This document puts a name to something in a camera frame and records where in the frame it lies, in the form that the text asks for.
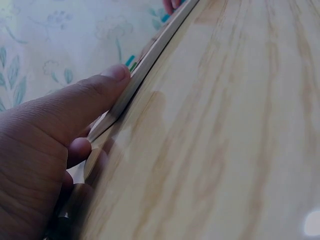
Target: green stripe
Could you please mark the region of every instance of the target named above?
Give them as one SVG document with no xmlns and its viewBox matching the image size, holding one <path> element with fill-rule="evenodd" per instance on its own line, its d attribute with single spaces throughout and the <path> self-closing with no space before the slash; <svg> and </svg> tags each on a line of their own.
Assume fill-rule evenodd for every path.
<svg viewBox="0 0 320 240">
<path fill-rule="evenodd" d="M 136 66 L 137 66 L 137 63 L 135 62 L 135 63 L 132 65 L 132 67 L 130 68 L 130 73 L 131 73 L 133 70 L 135 70 Z"/>
</svg>

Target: skin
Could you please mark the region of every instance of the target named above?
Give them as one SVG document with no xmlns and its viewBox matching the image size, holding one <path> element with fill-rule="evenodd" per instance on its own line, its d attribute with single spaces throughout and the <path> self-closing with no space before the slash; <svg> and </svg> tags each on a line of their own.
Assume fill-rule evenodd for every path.
<svg viewBox="0 0 320 240">
<path fill-rule="evenodd" d="M 166 12 L 171 15 L 180 6 L 181 0 L 162 0 L 162 3 Z"/>
<path fill-rule="evenodd" d="M 66 172 L 91 152 L 88 126 L 115 103 L 130 81 L 124 65 L 0 113 L 0 239 L 40 239 Z"/>
</svg>

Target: floral wallpaper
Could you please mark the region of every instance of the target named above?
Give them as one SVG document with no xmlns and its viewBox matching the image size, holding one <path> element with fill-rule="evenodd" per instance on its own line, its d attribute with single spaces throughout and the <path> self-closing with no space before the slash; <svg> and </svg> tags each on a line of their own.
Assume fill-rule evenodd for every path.
<svg viewBox="0 0 320 240">
<path fill-rule="evenodd" d="M 131 68 L 168 18 L 161 0 L 1 0 L 0 111 Z"/>
</svg>

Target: teal leaf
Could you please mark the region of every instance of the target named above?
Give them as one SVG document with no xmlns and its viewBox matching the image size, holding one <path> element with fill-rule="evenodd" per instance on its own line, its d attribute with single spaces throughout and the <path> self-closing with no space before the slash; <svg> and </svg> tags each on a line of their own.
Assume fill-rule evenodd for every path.
<svg viewBox="0 0 320 240">
<path fill-rule="evenodd" d="M 68 68 L 64 70 L 64 79 L 67 84 L 70 84 L 74 79 L 74 75 L 72 74 L 72 71 Z"/>
<path fill-rule="evenodd" d="M 0 86 L 6 87 L 5 77 L 1 72 L 0 72 Z"/>
<path fill-rule="evenodd" d="M 51 73 L 51 77 L 55 82 L 57 82 L 57 83 L 59 82 L 57 77 L 56 77 L 56 74 L 54 72 Z"/>
<path fill-rule="evenodd" d="M 13 93 L 13 106 L 21 104 L 25 98 L 27 90 L 27 79 L 23 77 L 19 84 L 16 86 Z"/>
<path fill-rule="evenodd" d="M 157 16 L 156 11 L 151 7 L 148 8 L 148 13 L 151 14 L 152 16 L 155 16 L 155 17 Z"/>
<path fill-rule="evenodd" d="M 155 30 L 159 30 L 161 28 L 161 23 L 158 20 L 152 19 L 152 25 Z"/>
<path fill-rule="evenodd" d="M 7 61 L 7 51 L 4 47 L 0 48 L 0 61 L 2 63 L 2 67 L 4 68 Z"/>
<path fill-rule="evenodd" d="M 165 15 L 167 15 L 167 12 L 164 8 L 159 8 L 157 11 L 157 15 L 159 16 L 160 19 L 162 19 L 165 17 Z"/>
<path fill-rule="evenodd" d="M 0 112 L 3 112 L 6 110 L 6 107 L 4 105 L 4 103 L 2 102 L 1 98 L 0 98 Z"/>
<path fill-rule="evenodd" d="M 11 65 L 9 67 L 9 70 L 7 72 L 7 77 L 9 80 L 10 84 L 10 89 L 12 89 L 18 79 L 19 75 L 19 70 L 20 70 L 20 60 L 19 56 L 15 56 L 14 59 L 11 62 Z"/>
</svg>

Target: wooden board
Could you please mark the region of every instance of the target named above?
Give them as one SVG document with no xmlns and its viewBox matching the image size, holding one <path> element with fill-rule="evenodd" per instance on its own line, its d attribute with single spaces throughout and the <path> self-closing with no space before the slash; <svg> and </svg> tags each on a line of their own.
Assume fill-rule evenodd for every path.
<svg viewBox="0 0 320 240">
<path fill-rule="evenodd" d="M 200 0 L 94 143 L 81 239 L 309 239 L 319 11 L 316 0 Z"/>
<path fill-rule="evenodd" d="M 114 106 L 94 123 L 88 135 L 89 141 L 94 141 L 118 120 L 165 46 L 198 1 L 199 0 L 185 1 L 168 19 L 158 34 L 143 48 L 141 54 L 135 59 L 137 66 L 131 73 L 129 85 Z"/>
</svg>

